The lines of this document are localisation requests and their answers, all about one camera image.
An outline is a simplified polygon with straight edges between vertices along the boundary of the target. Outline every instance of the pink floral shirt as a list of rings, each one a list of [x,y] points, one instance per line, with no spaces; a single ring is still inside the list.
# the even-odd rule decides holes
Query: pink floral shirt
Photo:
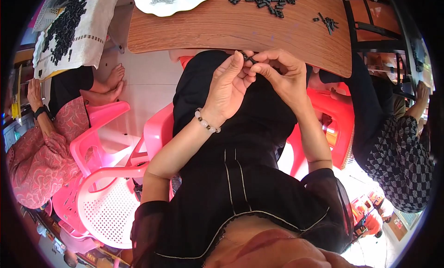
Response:
[[[14,196],[30,209],[41,207],[71,179],[83,176],[69,151],[71,141],[89,128],[83,97],[65,104],[53,124],[56,132],[49,137],[34,127],[8,150]]]

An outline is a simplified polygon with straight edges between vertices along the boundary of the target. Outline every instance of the sheer black sleeve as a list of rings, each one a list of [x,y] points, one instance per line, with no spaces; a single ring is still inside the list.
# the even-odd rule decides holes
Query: sheer black sleeve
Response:
[[[167,201],[149,201],[137,208],[130,237],[133,243],[132,267],[150,267],[150,258],[168,206]]]
[[[350,201],[344,186],[329,168],[313,171],[301,181],[305,188],[329,206],[330,251],[342,253],[351,243],[353,237],[353,214]]]

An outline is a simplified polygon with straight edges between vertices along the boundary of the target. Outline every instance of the bracelet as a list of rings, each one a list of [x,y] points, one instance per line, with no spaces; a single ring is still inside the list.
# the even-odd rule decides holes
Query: bracelet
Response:
[[[208,129],[211,133],[219,133],[221,132],[221,128],[220,127],[211,127],[207,121],[205,121],[204,119],[202,119],[202,117],[200,116],[200,111],[202,110],[202,108],[197,108],[196,112],[194,113],[194,115],[196,116],[197,120],[200,122],[200,124],[205,127],[206,129]]]

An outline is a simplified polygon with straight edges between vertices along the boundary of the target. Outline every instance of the checkered shirt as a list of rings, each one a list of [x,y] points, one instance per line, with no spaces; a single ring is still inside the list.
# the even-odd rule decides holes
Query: checkered shirt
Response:
[[[416,137],[417,127],[412,116],[387,119],[364,169],[393,206],[406,213],[425,208],[432,184],[433,162]]]

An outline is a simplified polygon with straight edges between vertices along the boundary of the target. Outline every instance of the wristwatch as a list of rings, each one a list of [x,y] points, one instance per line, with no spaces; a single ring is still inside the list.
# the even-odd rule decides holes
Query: wristwatch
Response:
[[[51,112],[49,112],[48,108],[46,107],[46,105],[40,106],[39,109],[37,109],[36,112],[34,112],[34,119],[37,119],[37,117],[42,114],[43,112],[46,112],[46,114],[48,115],[49,119],[51,121],[54,121],[54,117],[51,115]]]

